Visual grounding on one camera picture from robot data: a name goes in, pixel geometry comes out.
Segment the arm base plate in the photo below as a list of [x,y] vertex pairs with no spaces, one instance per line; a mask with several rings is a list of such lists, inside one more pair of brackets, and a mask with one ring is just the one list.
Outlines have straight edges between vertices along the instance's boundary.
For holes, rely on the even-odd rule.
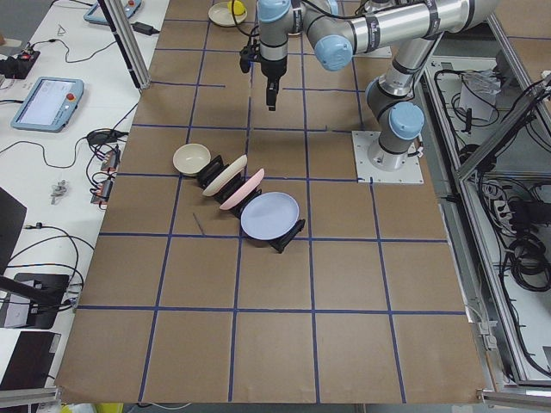
[[356,179],[360,183],[421,185],[424,178],[416,142],[410,142],[402,154],[385,152],[380,146],[378,131],[353,131],[352,142],[356,162]]

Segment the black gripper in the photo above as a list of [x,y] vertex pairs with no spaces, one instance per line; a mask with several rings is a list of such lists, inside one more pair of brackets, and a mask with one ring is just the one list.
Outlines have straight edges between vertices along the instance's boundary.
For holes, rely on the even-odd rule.
[[287,59],[261,59],[261,71],[267,78],[266,106],[269,111],[276,110],[276,101],[281,78],[287,72]]

